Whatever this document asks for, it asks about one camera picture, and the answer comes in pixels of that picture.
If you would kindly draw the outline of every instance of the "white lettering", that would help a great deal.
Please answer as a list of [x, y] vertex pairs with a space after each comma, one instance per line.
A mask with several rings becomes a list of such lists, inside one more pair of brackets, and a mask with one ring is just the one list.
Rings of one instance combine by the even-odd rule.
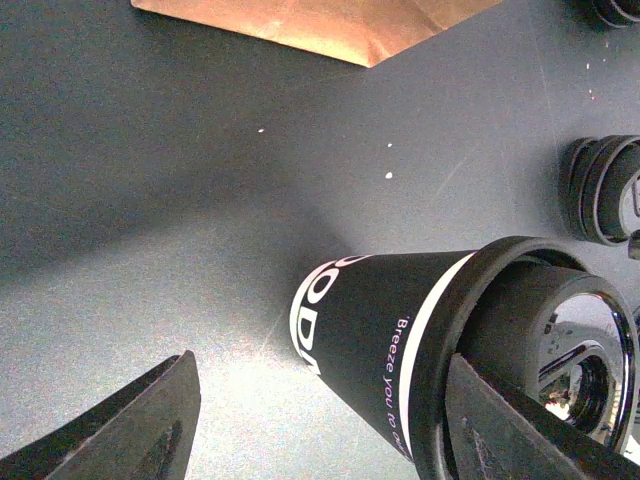
[[405, 456], [405, 458], [409, 461], [411, 461], [411, 459], [407, 456], [407, 452], [405, 451], [404, 447], [402, 446], [402, 440], [400, 440], [400, 435], [398, 435], [398, 432], [393, 432], [393, 438], [395, 438], [396, 440], [396, 445], [398, 445], [398, 449], [402, 452], [402, 454]]
[[346, 267], [348, 265], [353, 265], [356, 262], [359, 262], [360, 260], [364, 260], [365, 258], [369, 258], [371, 255], [362, 255], [359, 257], [347, 257], [347, 258], [343, 258], [342, 260], [338, 260], [336, 262], [336, 267], [338, 268], [342, 268], [342, 267]]
[[[313, 348], [313, 335], [316, 331], [316, 319], [318, 318], [318, 312], [314, 312], [310, 308], [300, 307], [300, 314], [298, 315], [298, 338], [300, 343], [307, 350]], [[311, 323], [309, 327], [309, 335], [304, 336], [302, 333], [302, 321], [306, 320]]]
[[[335, 282], [336, 278], [338, 278], [339, 273], [340, 273], [340, 270], [338, 270], [337, 268], [331, 268], [326, 272], [322, 272], [322, 274], [320, 274], [320, 276], [316, 278], [311, 284], [311, 286], [309, 287], [309, 291], [307, 292], [307, 300], [309, 300], [309, 303], [312, 303], [315, 305], [320, 300], [322, 300], [322, 297], [325, 296], [325, 294], [331, 288], [331, 285], [333, 285], [333, 282]], [[319, 292], [316, 292], [316, 285], [320, 280], [322, 280], [325, 277], [329, 277], [329, 281], [327, 282], [327, 284], [324, 286], [322, 290], [320, 290]]]
[[300, 342], [298, 340], [298, 315], [300, 314], [300, 306], [302, 305], [302, 301], [307, 295], [307, 290], [309, 290], [309, 286], [313, 283], [318, 275], [320, 275], [325, 268], [333, 265], [334, 262], [325, 263], [324, 265], [320, 265], [313, 272], [309, 274], [307, 278], [304, 279], [295, 296], [293, 297], [293, 303], [291, 304], [291, 312], [289, 312], [289, 333], [291, 334], [291, 341], [293, 342], [293, 346], [296, 349], [296, 352], [300, 354]]
[[309, 362], [309, 365], [307, 365], [307, 367], [309, 367], [309, 370], [311, 370], [316, 375], [320, 375], [320, 369], [318, 368], [318, 362], [316, 362], [314, 358], [312, 358], [304, 350], [300, 350], [300, 356], [302, 358], [304, 358], [307, 362]]

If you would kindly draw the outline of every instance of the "cup logo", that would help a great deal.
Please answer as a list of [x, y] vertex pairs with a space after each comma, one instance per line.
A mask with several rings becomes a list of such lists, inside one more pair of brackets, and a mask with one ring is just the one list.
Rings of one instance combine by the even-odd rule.
[[303, 307], [302, 301], [306, 297], [306, 301], [311, 305], [320, 304], [336, 282], [341, 268], [353, 265], [370, 256], [346, 257], [337, 262], [325, 263], [311, 272], [296, 292], [289, 316], [291, 340], [298, 355], [305, 359], [309, 369], [316, 375], [320, 375], [320, 367], [311, 352], [313, 350], [313, 337], [316, 331], [318, 312], [312, 308]]

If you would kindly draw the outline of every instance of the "black paper cup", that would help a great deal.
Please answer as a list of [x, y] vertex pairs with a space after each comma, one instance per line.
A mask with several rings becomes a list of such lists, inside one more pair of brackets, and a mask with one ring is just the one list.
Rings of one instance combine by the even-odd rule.
[[[444, 410], [449, 362], [483, 293], [516, 261], [586, 271], [557, 244], [527, 237], [479, 251], [328, 262], [294, 297], [294, 347], [312, 372], [415, 463], [421, 478], [448, 478], [455, 473]], [[623, 315], [631, 318], [626, 310]], [[632, 370], [624, 391], [633, 397]]]

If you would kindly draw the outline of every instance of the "black cup lid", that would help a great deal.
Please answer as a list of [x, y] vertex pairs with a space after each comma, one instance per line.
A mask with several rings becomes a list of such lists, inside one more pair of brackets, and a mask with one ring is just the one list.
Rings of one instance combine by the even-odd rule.
[[[629, 238], [629, 258], [640, 260], [640, 230], [636, 230]], [[640, 319], [640, 309], [636, 312], [636, 319]]]
[[604, 279], [515, 262], [478, 301], [458, 351], [619, 450], [637, 389], [630, 320], [624, 301]]
[[561, 195], [571, 231], [616, 246], [640, 230], [640, 136], [575, 142], [562, 168]]
[[607, 25], [623, 28], [640, 22], [640, 2], [638, 0], [593, 0], [598, 16]]

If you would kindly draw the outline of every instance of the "dark gray table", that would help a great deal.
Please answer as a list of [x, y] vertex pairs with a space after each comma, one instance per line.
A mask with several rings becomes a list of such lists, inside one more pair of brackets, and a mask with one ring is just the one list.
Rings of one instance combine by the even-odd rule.
[[[54, 3], [0, 5], [0, 455], [188, 348], [190, 478], [415, 478], [295, 357], [296, 283], [351, 253], [571, 242], [566, 145], [640, 129], [638, 30], [569, 1], [506, 0], [372, 70]], [[570, 248], [640, 303], [624, 249]]]

